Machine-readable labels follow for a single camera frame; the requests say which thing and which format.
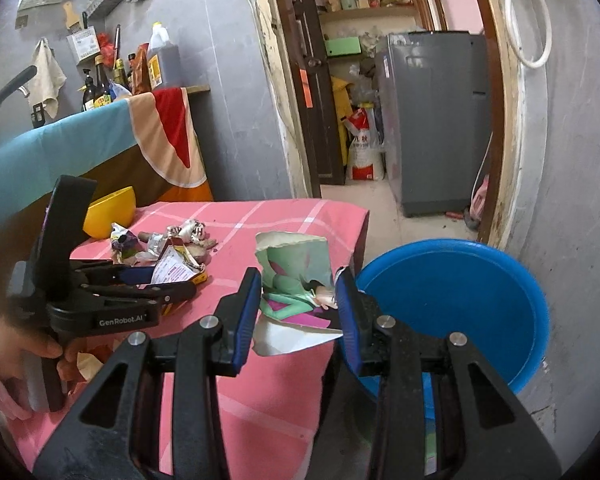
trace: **tile floor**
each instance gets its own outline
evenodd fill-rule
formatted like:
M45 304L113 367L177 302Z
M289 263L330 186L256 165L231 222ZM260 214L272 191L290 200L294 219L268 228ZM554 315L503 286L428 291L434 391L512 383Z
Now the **tile floor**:
M322 186L322 197L369 209L365 264L397 246L426 238L475 240L464 221L444 215L405 218L398 210L387 180L348 182L346 186ZM353 422L354 410L374 407L361 393L353 375L343 366L325 421L316 438L305 480L364 480L371 447Z
M426 238L475 240L476 237L464 221L444 215L405 218L395 202L388 180L353 180L347 181L346 186L321 186L321 189L323 198L369 209L365 265L380 254L410 242Z

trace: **towel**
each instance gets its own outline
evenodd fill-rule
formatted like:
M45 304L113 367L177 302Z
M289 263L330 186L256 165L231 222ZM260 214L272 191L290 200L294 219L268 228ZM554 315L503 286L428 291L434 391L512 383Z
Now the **towel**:
M46 113L52 119L58 113L58 92L66 77L58 65L46 38L41 38L31 57L31 64L38 69L36 76L27 85L29 87L29 106L42 103Z

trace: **door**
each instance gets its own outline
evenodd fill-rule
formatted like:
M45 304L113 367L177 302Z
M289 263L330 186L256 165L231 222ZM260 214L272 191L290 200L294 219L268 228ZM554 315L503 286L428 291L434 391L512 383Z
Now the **door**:
M314 0L276 0L294 74L307 158L320 184L344 184L331 75Z

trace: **silver screw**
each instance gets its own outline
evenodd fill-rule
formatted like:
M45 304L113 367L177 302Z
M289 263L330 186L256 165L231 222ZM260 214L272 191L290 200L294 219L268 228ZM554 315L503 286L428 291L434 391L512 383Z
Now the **silver screw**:
M212 314L200 319L200 326L202 328L214 328L214 327L218 326L218 323L220 323L220 320L216 316L213 316Z
M469 341L462 332L452 332L449 335L449 341L453 346L464 346Z
M386 314L382 314L382 316L378 316L376 323L380 328L393 328L395 326L395 319Z
M126 338L129 341L131 346L138 346L144 343L146 339L146 334L144 332L132 332L129 334L129 337Z

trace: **blue bucket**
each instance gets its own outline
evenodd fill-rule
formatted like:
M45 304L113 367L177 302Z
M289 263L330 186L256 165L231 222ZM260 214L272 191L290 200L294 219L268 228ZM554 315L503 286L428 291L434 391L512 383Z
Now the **blue bucket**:
M536 373L549 340L544 294L509 255L467 240L424 240L369 263L356 283L384 314L416 332L463 332L518 393ZM378 377L360 377L375 397ZM423 374L425 411L434 418L431 383Z

